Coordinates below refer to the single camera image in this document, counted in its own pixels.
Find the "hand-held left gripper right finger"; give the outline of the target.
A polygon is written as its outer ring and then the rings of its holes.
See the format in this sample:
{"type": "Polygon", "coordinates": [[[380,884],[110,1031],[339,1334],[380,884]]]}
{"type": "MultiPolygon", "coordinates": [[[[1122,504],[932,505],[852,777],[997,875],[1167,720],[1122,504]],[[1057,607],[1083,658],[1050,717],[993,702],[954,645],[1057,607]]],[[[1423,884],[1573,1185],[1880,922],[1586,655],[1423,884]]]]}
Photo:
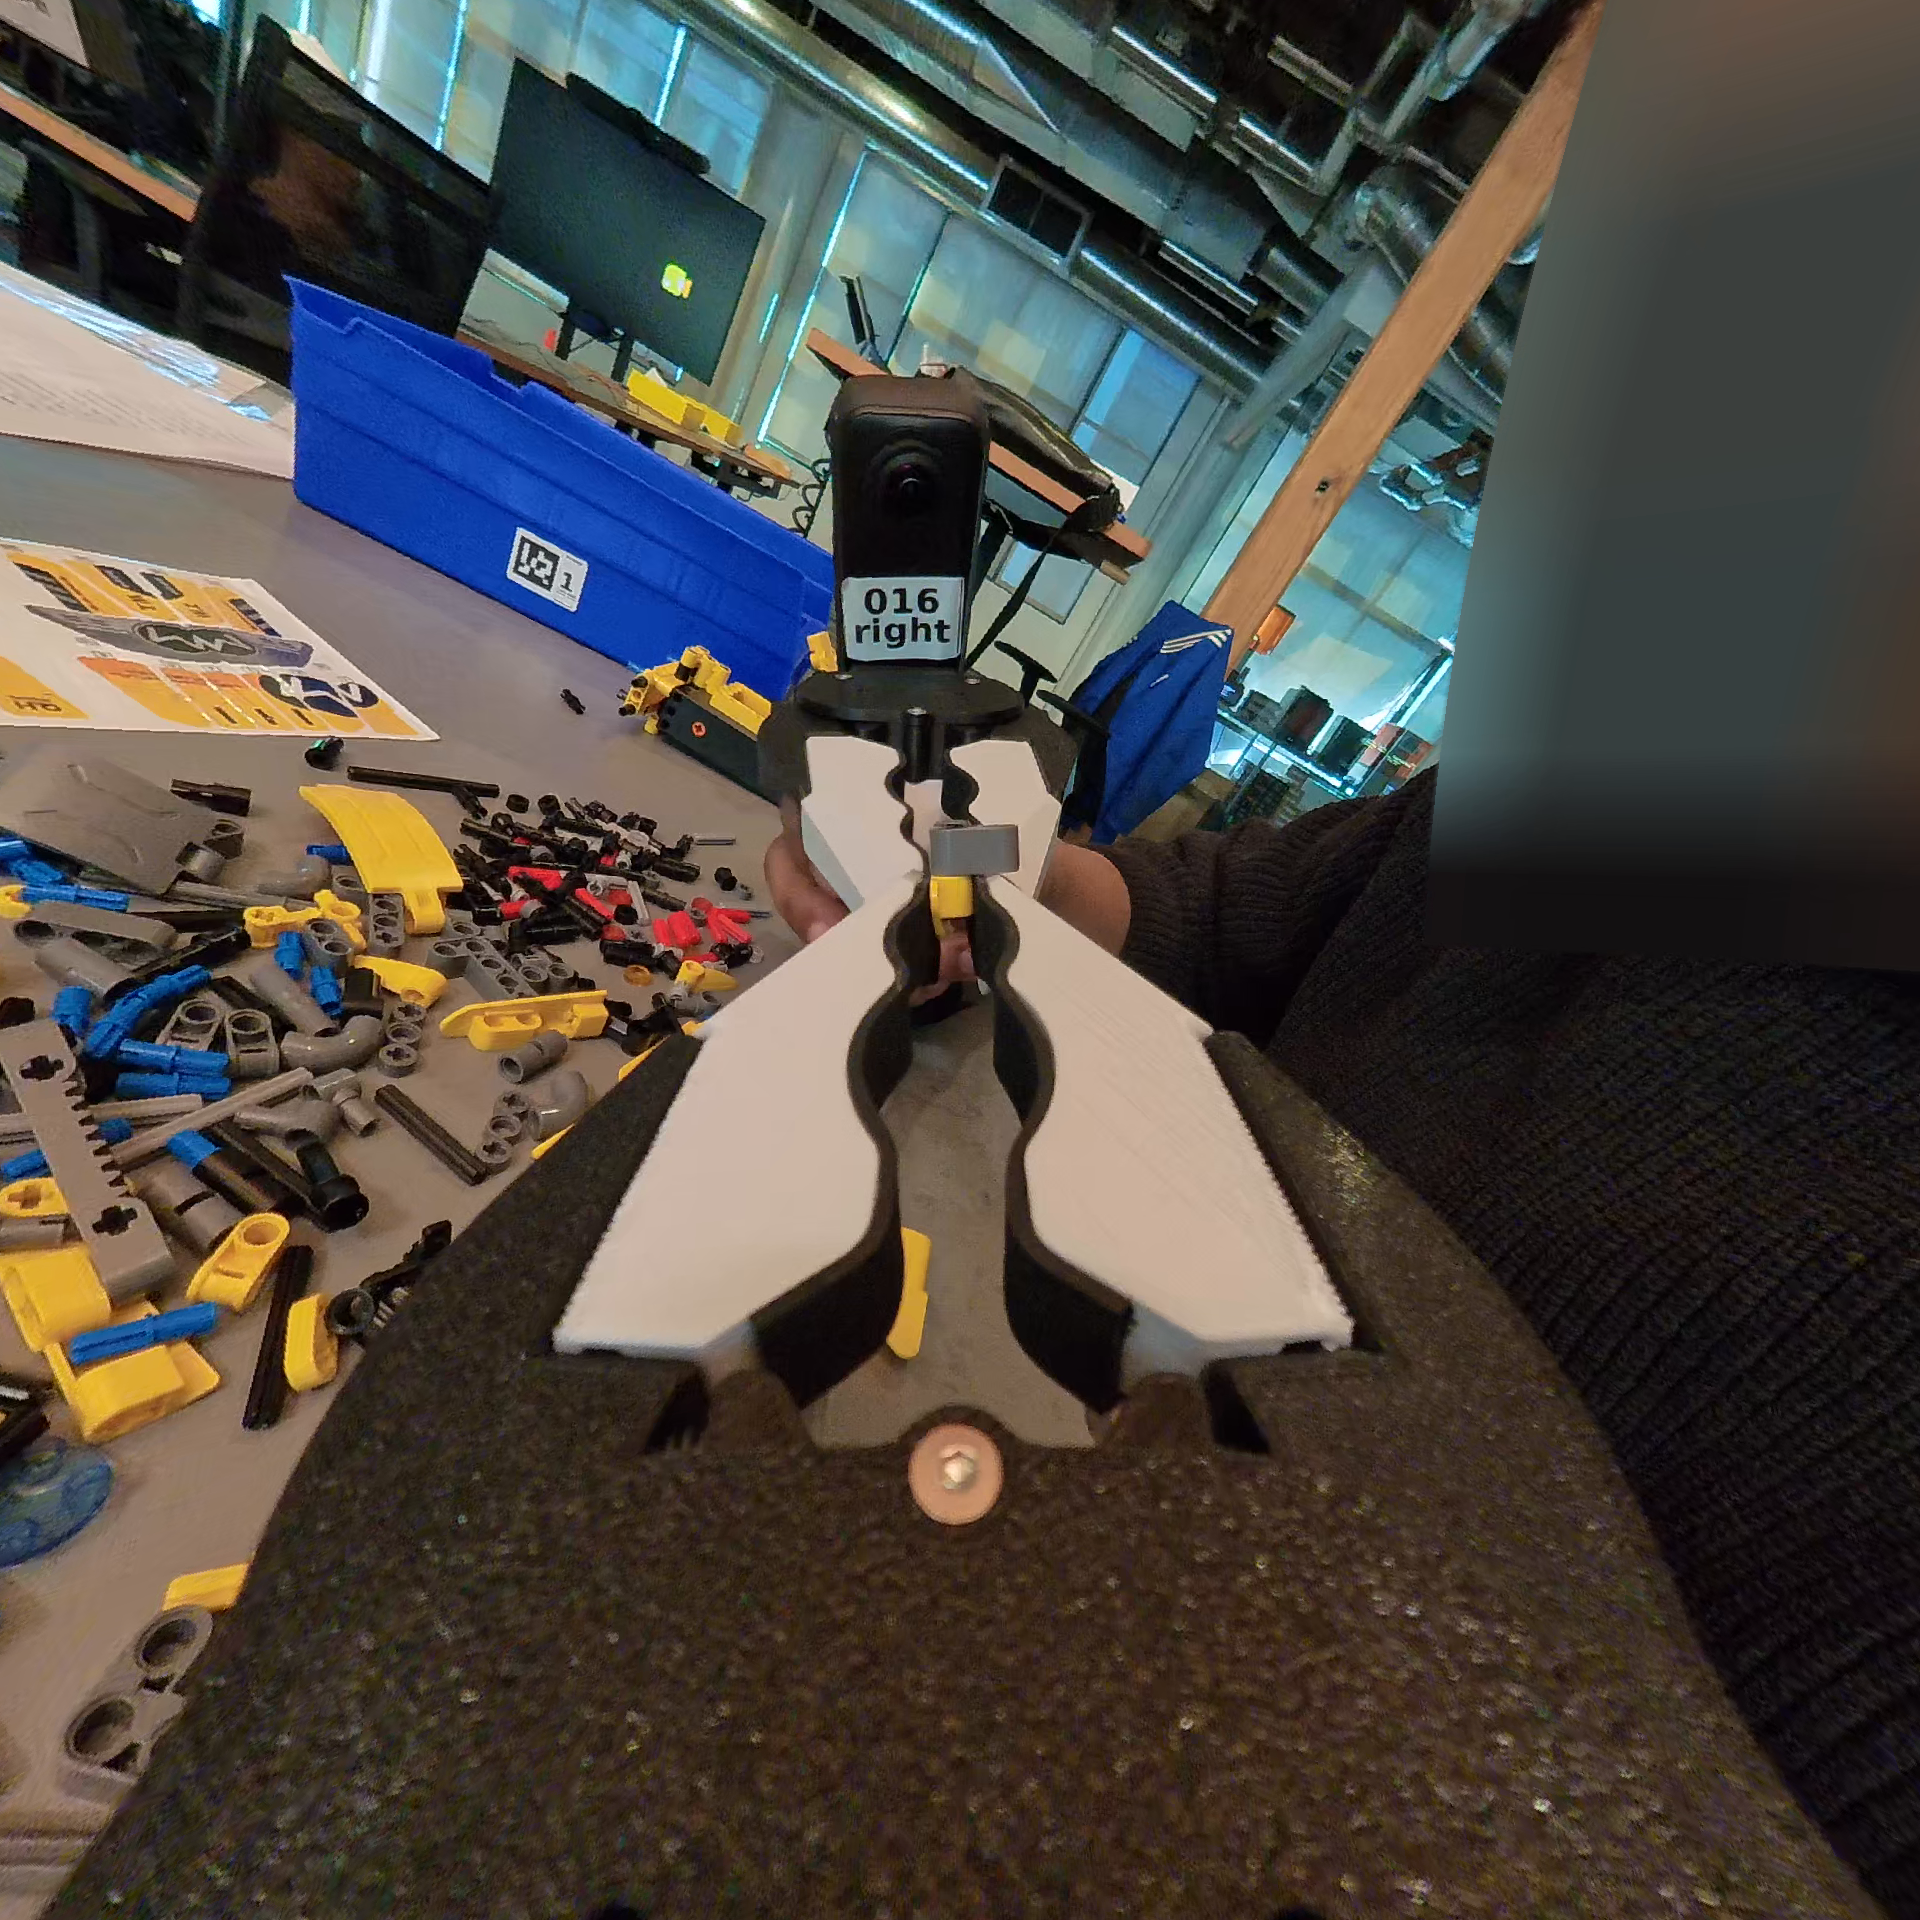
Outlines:
{"type": "Polygon", "coordinates": [[[1017,1114],[1003,1304],[1022,1354],[1104,1415],[1150,1375],[1350,1350],[1206,1020],[1009,880],[977,887],[972,955],[1017,1114]]]}

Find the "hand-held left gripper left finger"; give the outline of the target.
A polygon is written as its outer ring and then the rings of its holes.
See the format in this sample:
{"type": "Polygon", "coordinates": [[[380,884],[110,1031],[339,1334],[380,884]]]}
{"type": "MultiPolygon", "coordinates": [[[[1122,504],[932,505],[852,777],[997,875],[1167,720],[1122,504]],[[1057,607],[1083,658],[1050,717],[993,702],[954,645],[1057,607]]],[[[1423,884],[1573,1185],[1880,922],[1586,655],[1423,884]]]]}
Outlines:
{"type": "Polygon", "coordinates": [[[902,1298],[882,1102],[910,1067],[920,880],[887,880],[689,1042],[646,1154],[550,1332],[560,1358],[743,1367],[797,1407],[854,1375],[902,1298]]]}

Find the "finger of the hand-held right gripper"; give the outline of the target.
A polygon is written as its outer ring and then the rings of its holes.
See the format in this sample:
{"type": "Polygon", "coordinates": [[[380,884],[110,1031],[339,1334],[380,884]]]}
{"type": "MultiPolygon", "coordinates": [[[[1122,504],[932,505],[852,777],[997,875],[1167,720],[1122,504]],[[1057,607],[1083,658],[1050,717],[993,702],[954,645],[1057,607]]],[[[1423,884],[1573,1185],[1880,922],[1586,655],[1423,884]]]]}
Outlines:
{"type": "Polygon", "coordinates": [[[846,908],[856,912],[907,884],[922,887],[922,850],[899,792],[899,748],[854,734],[810,734],[803,772],[803,851],[846,908]]]}
{"type": "Polygon", "coordinates": [[[1047,787],[1033,744],[1022,734],[1004,734],[960,747],[960,775],[974,787],[967,820],[983,828],[1017,832],[1017,865],[1000,880],[1036,901],[1057,844],[1063,804],[1047,787]]]}

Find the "yellow and grey toy assembly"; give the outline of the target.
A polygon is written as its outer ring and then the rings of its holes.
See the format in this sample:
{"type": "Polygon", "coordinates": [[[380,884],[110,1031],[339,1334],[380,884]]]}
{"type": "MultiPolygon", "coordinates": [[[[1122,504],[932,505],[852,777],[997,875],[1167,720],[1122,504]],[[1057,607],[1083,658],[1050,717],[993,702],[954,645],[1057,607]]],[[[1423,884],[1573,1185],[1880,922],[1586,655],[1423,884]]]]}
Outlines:
{"type": "Polygon", "coordinates": [[[1017,827],[937,824],[924,834],[924,912],[937,945],[932,994],[974,977],[974,905],[983,880],[1012,878],[1020,865],[1017,827]]]}

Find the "pile of toy building pieces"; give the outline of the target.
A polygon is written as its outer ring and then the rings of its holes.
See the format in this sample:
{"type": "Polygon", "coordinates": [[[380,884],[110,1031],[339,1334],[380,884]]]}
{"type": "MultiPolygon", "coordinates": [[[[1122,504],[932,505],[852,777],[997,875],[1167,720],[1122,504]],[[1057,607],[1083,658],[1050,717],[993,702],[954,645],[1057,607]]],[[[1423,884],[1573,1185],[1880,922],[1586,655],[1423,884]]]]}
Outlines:
{"type": "Polygon", "coordinates": [[[3,960],[33,971],[3,1025],[59,1025],[173,1254],[154,1294],[107,1298],[3,1080],[3,1464],[42,1438],[107,1455],[206,1402],[240,1334],[240,1427],[273,1428],[450,1245],[409,1175],[483,1197],[757,955],[752,887],[719,862],[719,901],[699,894],[694,851],[723,837],[403,770],[322,782],[429,818],[462,875],[440,934],[409,934],[300,795],[306,837],[250,847],[250,790],[162,787],[229,820],[162,894],[3,828],[3,960]]]}

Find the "person's right forearm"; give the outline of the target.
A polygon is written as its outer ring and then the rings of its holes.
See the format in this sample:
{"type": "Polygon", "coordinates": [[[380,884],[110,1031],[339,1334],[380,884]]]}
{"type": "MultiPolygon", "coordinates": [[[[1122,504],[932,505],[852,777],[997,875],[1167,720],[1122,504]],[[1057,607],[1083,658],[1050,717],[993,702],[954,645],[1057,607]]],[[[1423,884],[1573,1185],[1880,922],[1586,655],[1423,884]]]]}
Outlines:
{"type": "Polygon", "coordinates": [[[1124,892],[1119,957],[1214,1031],[1267,1050],[1307,1004],[1312,971],[1419,938],[1433,797],[1426,770],[1390,795],[1290,824],[1102,850],[1124,892]]]}

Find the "person's right hand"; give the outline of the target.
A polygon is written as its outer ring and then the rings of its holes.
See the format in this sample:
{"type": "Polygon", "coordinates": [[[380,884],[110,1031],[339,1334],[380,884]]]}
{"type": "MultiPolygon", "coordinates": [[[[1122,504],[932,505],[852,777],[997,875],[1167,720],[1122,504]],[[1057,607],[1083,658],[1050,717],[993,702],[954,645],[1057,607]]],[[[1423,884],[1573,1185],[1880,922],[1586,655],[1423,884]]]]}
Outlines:
{"type": "MultiPolygon", "coordinates": [[[[824,938],[852,912],[803,851],[799,815],[790,808],[783,811],[780,832],[763,857],[763,878],[770,908],[804,945],[824,938]]],[[[1039,902],[1102,951],[1119,955],[1130,902],[1124,880],[1102,851],[1067,841],[1053,844],[1039,902]]],[[[939,971],[932,984],[913,988],[910,1004],[942,1001],[972,980],[972,922],[952,922],[939,941],[939,971]]]]}

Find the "blue jacket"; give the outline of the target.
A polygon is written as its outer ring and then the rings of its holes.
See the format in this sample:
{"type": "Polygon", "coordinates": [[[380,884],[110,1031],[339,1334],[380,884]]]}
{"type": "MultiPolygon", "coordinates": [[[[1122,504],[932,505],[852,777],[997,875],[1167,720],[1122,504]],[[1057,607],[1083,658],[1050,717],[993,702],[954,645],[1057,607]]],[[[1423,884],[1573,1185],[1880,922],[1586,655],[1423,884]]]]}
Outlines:
{"type": "Polygon", "coordinates": [[[1210,751],[1233,630],[1166,602],[1136,637],[1096,660],[1067,707],[1087,720],[1063,828],[1107,847],[1144,824],[1210,751]]]}

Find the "partly built yellow toy vehicle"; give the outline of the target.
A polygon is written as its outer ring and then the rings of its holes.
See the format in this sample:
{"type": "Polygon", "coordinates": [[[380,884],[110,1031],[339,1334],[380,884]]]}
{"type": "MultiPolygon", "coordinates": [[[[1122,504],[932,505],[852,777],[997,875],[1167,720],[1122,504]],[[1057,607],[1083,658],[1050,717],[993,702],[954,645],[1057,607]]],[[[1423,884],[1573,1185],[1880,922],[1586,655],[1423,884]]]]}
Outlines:
{"type": "Polygon", "coordinates": [[[753,740],[773,712],[773,700],[752,687],[733,681],[707,650],[689,645],[674,660],[663,660],[632,677],[616,714],[642,722],[642,732],[663,734],[667,710],[684,707],[692,712],[692,734],[704,734],[713,725],[753,740]]]}

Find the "storage shelf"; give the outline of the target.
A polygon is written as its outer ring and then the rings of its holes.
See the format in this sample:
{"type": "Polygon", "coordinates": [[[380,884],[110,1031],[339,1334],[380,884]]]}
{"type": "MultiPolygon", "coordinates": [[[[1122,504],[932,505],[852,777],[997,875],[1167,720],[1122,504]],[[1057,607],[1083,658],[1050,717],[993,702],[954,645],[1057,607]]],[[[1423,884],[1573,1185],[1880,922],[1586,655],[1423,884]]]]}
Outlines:
{"type": "Polygon", "coordinates": [[[1262,695],[1237,668],[1214,712],[1209,775],[1219,780],[1219,792],[1203,827],[1226,828],[1253,818],[1287,824],[1326,804],[1403,790],[1437,764],[1450,660],[1450,650],[1442,650],[1423,662],[1373,720],[1333,712],[1307,687],[1262,695]]]}

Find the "black bag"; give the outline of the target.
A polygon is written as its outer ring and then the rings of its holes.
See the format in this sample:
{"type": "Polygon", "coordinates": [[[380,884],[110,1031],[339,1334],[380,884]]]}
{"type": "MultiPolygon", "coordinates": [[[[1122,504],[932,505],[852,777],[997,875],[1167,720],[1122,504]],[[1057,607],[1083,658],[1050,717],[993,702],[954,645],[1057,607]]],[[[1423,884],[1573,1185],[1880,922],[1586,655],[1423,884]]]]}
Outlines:
{"type": "Polygon", "coordinates": [[[1104,532],[1122,511],[1117,481],[1099,470],[1063,428],[1013,388],[977,381],[997,451],[1012,455],[1074,494],[1072,520],[1104,532]]]}

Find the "yellow box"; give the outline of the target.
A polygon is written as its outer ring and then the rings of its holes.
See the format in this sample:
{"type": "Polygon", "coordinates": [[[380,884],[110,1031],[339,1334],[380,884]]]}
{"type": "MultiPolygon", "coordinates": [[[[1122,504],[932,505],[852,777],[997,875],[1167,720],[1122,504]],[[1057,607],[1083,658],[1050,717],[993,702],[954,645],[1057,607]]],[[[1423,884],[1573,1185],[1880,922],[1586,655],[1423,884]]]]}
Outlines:
{"type": "Polygon", "coordinates": [[[627,368],[623,387],[636,408],[676,428],[699,431],[726,445],[744,445],[744,431],[732,417],[719,415],[696,397],[689,397],[674,384],[666,384],[653,368],[627,368]]]}

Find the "low wooden desk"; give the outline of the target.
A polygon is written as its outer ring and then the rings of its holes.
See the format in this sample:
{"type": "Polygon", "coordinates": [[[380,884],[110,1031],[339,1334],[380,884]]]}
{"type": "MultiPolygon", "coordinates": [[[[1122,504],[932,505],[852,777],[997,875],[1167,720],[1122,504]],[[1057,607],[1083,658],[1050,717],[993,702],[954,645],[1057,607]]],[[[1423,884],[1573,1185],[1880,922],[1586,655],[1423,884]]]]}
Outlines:
{"type": "Polygon", "coordinates": [[[763,455],[753,445],[726,445],[699,431],[676,428],[636,408],[624,388],[609,375],[562,361],[533,342],[519,342],[486,324],[462,324],[457,340],[486,354],[499,372],[510,372],[524,384],[536,384],[539,388],[599,415],[636,442],[684,451],[684,464],[723,492],[780,498],[797,485],[793,471],[780,458],[763,455]]]}

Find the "yellow curved panel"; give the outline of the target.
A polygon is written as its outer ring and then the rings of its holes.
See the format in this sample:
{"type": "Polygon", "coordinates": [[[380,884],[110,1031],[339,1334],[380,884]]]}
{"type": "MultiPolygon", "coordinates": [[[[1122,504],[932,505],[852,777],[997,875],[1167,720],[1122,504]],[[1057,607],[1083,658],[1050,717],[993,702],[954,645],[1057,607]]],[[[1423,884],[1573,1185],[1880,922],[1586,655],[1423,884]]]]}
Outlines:
{"type": "Polygon", "coordinates": [[[347,851],[369,894],[394,894],[413,938],[440,934],[446,898],[462,888],[454,854],[429,818],[390,792],[350,782],[300,787],[347,851]]]}

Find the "blue plastic bin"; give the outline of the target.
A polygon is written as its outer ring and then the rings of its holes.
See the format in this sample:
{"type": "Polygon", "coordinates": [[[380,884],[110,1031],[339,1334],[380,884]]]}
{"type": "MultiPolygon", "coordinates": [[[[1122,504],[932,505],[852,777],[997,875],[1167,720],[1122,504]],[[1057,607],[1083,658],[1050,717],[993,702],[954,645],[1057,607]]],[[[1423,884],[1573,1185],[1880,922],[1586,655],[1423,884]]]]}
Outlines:
{"type": "Polygon", "coordinates": [[[829,627],[829,554],[574,400],[300,278],[296,498],[633,668],[704,650],[780,700],[829,627]]]}

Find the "black computer monitor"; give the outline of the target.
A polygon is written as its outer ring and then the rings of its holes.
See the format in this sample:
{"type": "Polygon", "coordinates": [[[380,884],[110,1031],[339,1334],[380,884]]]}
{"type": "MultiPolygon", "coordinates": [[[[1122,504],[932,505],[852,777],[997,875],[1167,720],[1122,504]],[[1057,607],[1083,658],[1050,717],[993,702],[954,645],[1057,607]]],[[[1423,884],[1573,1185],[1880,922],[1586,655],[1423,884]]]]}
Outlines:
{"type": "Polygon", "coordinates": [[[692,381],[716,375],[763,217],[513,61],[487,171],[487,245],[692,381]]]}

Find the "grey toothed rack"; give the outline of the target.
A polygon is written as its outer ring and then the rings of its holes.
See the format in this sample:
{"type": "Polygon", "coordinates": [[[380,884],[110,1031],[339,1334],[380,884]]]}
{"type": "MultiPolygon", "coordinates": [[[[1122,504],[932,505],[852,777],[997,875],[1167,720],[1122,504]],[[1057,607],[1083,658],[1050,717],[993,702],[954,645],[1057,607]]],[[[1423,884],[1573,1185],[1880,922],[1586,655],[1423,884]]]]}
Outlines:
{"type": "Polygon", "coordinates": [[[87,1260],[114,1304],[154,1294],[173,1254],[154,1212],[126,1184],[86,1112],[82,1077],[54,1020],[3,1028],[3,1077],[64,1197],[87,1260]]]}

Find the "yellow sticker sheet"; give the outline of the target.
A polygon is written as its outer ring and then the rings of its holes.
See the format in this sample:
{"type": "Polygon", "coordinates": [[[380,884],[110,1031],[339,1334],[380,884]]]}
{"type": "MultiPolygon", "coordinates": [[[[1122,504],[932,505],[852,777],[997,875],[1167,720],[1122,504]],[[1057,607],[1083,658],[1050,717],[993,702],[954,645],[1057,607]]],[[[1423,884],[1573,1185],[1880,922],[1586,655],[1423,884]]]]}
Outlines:
{"type": "Polygon", "coordinates": [[[434,740],[260,582],[3,542],[3,725],[434,740]]]}

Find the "grey curved panel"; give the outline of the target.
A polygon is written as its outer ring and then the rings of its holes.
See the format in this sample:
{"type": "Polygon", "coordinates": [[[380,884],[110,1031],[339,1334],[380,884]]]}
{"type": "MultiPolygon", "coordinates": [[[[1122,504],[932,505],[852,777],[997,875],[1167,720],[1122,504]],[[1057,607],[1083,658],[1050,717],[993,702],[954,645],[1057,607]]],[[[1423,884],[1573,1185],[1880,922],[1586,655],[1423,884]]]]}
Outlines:
{"type": "Polygon", "coordinates": [[[59,747],[3,770],[3,828],[134,894],[162,894],[184,872],[190,850],[223,827],[229,820],[213,808],[59,747]]]}

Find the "blue transparent dome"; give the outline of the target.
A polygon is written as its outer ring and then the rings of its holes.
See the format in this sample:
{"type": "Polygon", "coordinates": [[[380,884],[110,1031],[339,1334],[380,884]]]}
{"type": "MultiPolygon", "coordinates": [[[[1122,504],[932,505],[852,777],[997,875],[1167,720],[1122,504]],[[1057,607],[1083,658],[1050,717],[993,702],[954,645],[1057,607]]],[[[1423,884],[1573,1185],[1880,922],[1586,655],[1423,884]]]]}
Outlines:
{"type": "Polygon", "coordinates": [[[114,1464],[86,1444],[42,1438],[3,1464],[3,1572],[74,1541],[107,1502],[114,1464]]]}

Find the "printed paper sheets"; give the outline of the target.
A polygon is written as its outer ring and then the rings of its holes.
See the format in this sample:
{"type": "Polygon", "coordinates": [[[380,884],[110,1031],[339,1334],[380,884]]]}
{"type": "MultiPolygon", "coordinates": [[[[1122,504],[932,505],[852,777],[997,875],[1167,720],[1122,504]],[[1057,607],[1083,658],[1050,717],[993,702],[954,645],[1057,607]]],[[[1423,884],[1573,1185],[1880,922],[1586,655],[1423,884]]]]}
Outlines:
{"type": "Polygon", "coordinates": [[[293,400],[254,372],[3,268],[3,434],[293,475],[293,400]]]}

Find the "wooden post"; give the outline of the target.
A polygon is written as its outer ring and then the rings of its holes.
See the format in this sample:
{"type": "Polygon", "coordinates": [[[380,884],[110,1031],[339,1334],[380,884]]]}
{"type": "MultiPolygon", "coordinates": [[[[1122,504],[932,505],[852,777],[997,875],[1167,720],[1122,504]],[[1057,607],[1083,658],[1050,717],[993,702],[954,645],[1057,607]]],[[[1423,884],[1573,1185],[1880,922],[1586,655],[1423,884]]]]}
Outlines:
{"type": "Polygon", "coordinates": [[[1282,591],[1467,324],[1496,268],[1546,212],[1600,17],[1602,4],[1576,7],[1537,87],[1214,590],[1209,620],[1233,632],[1230,668],[1259,651],[1259,630],[1272,622],[1282,591]]]}

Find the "grey frame piece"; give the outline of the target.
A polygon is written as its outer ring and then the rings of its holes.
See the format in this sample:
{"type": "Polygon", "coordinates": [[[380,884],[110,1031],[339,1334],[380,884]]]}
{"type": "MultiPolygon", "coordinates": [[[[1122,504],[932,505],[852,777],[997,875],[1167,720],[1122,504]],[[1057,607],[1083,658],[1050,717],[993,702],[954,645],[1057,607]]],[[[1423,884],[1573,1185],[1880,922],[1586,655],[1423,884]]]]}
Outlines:
{"type": "Polygon", "coordinates": [[[3,1618],[6,1917],[40,1917],[143,1781],[216,1624],[206,1607],[169,1607],[107,1654],[74,1654],[49,1624],[3,1618]]]}

